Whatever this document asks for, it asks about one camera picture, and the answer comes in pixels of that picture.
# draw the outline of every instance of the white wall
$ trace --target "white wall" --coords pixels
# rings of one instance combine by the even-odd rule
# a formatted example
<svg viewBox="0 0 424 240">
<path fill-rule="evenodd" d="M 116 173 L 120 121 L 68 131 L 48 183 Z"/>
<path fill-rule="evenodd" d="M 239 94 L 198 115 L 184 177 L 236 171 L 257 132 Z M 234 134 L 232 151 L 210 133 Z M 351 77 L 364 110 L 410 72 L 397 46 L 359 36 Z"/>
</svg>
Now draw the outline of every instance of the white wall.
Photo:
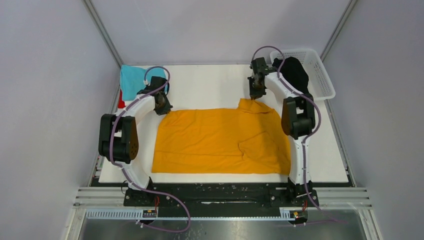
<svg viewBox="0 0 424 240">
<path fill-rule="evenodd" d="M 360 0 L 324 63 L 385 240 L 423 238 L 423 43 L 424 1 Z"/>
<path fill-rule="evenodd" d="M 57 240 L 119 68 L 81 1 L 0 1 L 0 239 Z"/>
<path fill-rule="evenodd" d="M 245 64 L 264 45 L 321 53 L 349 0 L 92 2 L 124 63 L 170 65 Z"/>
</svg>

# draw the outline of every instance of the black cloth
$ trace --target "black cloth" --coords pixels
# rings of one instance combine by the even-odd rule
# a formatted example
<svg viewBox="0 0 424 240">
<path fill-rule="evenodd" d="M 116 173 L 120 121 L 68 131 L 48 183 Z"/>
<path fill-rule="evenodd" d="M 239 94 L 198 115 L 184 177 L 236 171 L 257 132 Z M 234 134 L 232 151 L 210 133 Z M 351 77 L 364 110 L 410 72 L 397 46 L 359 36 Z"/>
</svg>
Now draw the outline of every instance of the black cloth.
<svg viewBox="0 0 424 240">
<path fill-rule="evenodd" d="M 282 61 L 283 60 L 281 59 L 275 58 L 272 66 L 278 69 Z M 309 93 L 309 76 L 297 58 L 292 56 L 286 58 L 281 67 L 280 73 L 295 89 L 304 94 Z"/>
</svg>

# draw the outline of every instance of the laundry basket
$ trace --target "laundry basket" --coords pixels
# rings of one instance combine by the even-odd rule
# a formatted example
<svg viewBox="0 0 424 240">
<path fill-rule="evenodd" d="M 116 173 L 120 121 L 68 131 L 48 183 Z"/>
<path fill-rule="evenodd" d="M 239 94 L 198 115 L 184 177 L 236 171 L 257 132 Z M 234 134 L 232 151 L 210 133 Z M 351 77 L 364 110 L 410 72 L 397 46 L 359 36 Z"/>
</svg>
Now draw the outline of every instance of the laundry basket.
<svg viewBox="0 0 424 240">
<path fill-rule="evenodd" d="M 332 99 L 336 95 L 333 84 L 327 74 L 323 61 L 321 61 L 318 53 L 309 48 L 296 48 L 281 50 L 285 58 L 297 58 L 309 76 L 308 90 L 313 96 L 314 101 L 322 101 Z M 270 54 L 271 61 L 274 59 L 283 59 L 283 56 L 278 51 L 273 51 Z"/>
</svg>

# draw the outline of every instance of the white table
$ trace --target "white table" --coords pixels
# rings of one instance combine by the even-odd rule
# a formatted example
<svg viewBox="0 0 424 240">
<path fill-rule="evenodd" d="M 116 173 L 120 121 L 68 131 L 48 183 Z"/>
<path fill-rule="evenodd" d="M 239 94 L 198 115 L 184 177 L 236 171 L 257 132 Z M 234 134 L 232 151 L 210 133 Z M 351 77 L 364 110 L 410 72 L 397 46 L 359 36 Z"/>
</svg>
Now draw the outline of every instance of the white table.
<svg viewBox="0 0 424 240">
<path fill-rule="evenodd" d="M 249 65 L 169 65 L 168 99 L 172 111 L 183 109 L 237 108 L 240 98 L 249 99 L 247 77 L 252 74 Z M 281 114 L 283 102 L 277 101 L 267 90 L 259 99 Z M 346 183 L 348 177 L 339 152 L 326 105 L 316 102 L 322 123 L 309 144 L 310 175 L 313 182 Z M 158 126 L 164 116 L 148 113 L 137 126 L 139 152 L 134 161 L 142 161 L 144 171 L 154 183 L 276 183 L 287 182 L 286 175 L 272 174 L 217 174 L 217 173 L 152 173 L 153 155 Z M 99 182 L 122 183 L 121 171 L 107 159 L 103 161 Z"/>
</svg>

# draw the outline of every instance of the blue cloth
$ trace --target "blue cloth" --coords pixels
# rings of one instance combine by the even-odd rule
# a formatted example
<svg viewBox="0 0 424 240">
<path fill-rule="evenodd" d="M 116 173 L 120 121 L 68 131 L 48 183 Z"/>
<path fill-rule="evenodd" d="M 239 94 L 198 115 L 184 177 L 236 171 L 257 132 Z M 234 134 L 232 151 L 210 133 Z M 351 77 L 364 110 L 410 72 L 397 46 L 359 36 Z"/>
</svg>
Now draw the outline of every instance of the blue cloth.
<svg viewBox="0 0 424 240">
<path fill-rule="evenodd" d="M 120 68 L 120 89 L 122 90 L 122 100 L 132 101 L 136 98 L 138 91 L 146 87 L 144 83 L 146 69 L 136 66 L 122 65 Z M 153 68 L 148 71 L 146 79 L 150 83 L 152 76 L 166 78 L 165 72 L 161 68 Z"/>
</svg>

